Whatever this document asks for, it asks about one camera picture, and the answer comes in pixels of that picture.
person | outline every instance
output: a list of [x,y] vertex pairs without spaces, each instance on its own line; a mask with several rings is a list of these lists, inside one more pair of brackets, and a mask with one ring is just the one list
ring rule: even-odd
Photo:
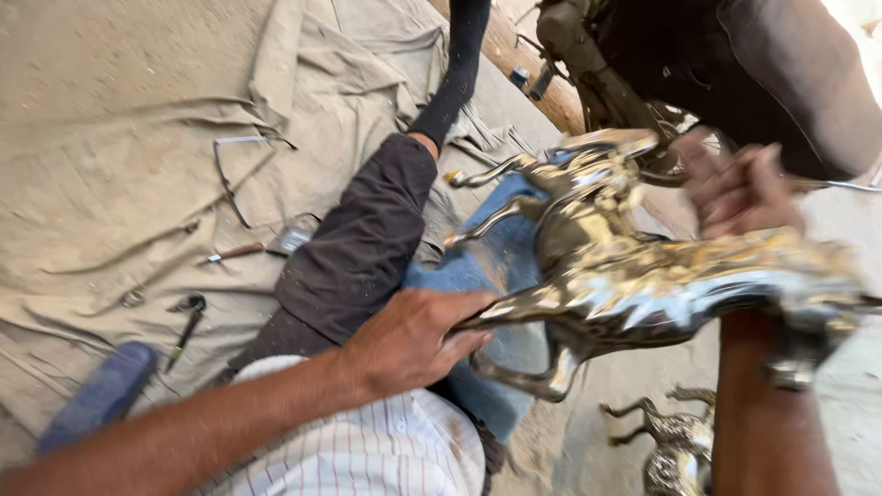
[[[489,0],[451,4],[442,86],[289,259],[276,288],[281,309],[230,362],[235,383],[110,425],[6,474],[0,493],[175,494],[215,477],[216,494],[486,490],[485,448],[472,420],[424,388],[491,338],[447,331],[495,295],[398,291],[444,136],[474,91],[490,12]],[[803,228],[774,147],[718,157],[701,139],[691,133],[675,149],[704,236]],[[755,312],[723,320],[714,494],[836,494],[813,394],[775,390],[760,374],[772,346],[768,326]]]

dark trousers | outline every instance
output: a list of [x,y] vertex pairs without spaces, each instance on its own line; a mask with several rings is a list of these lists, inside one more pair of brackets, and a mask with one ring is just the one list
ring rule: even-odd
[[288,258],[275,287],[281,308],[230,366],[241,370],[264,357],[308,357],[341,346],[379,312],[420,243],[422,208],[436,175],[429,150],[390,135],[312,240]]

metal horse statue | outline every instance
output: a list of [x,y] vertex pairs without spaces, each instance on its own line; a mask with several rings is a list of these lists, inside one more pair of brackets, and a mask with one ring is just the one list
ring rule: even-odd
[[716,393],[710,389],[685,389],[677,386],[667,394],[681,402],[699,400],[707,403],[703,417],[688,413],[662,415],[649,398],[614,410],[607,404],[601,410],[615,418],[636,409],[643,410],[643,425],[623,437],[610,437],[611,446],[628,444],[642,433],[655,440],[655,449],[647,457],[643,485],[648,496],[704,496],[710,482],[711,453],[714,447]]
[[522,154],[479,176],[448,175],[453,187],[476,187],[520,171],[549,196],[515,196],[475,229],[448,239],[448,248],[461,245],[517,214],[536,223],[540,283],[497,300],[454,331],[544,320],[549,369],[516,372],[479,349],[471,356],[479,373],[559,402],[588,359],[685,342],[710,319],[755,307],[781,319],[769,379],[803,389],[856,330],[859,313],[873,304],[849,267],[850,253],[837,244],[813,243],[791,228],[695,242],[639,231],[631,215],[639,202],[632,159],[655,143],[648,130],[608,129],[565,140],[545,162]]

striped shirt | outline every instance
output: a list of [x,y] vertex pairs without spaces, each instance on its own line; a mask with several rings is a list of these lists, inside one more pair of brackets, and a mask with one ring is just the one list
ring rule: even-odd
[[[258,360],[236,382],[301,360]],[[484,453],[472,422],[446,400],[416,389],[301,425],[195,493],[478,496],[483,478]]]

person's leg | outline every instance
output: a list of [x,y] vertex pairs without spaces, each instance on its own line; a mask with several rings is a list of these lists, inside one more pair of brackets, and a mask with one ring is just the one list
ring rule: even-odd
[[450,0],[447,72],[432,101],[409,129],[426,135],[439,150],[460,109],[475,92],[481,41],[489,19],[490,0]]
[[444,137],[471,98],[490,0],[451,0],[444,82],[407,136],[392,135],[352,179],[313,239],[276,284],[281,308],[247,349],[240,370],[272,355],[309,356],[340,346],[398,290],[423,231]]

